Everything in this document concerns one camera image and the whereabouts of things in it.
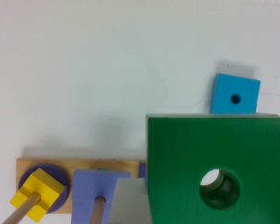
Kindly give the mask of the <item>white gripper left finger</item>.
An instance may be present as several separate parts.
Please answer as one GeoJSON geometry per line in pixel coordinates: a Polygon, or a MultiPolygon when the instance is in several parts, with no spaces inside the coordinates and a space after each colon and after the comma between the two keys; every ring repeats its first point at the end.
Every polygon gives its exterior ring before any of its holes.
{"type": "Polygon", "coordinates": [[[144,178],[118,179],[107,224],[152,224],[144,178]]]}

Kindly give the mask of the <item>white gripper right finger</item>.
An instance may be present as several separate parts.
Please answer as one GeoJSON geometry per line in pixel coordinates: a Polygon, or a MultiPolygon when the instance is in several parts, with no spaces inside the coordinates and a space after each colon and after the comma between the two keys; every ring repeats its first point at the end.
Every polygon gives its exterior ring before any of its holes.
{"type": "Polygon", "coordinates": [[[278,118],[276,114],[265,113],[248,113],[248,114],[214,114],[214,113],[197,113],[197,114],[147,114],[147,119],[152,118],[278,118]]]}

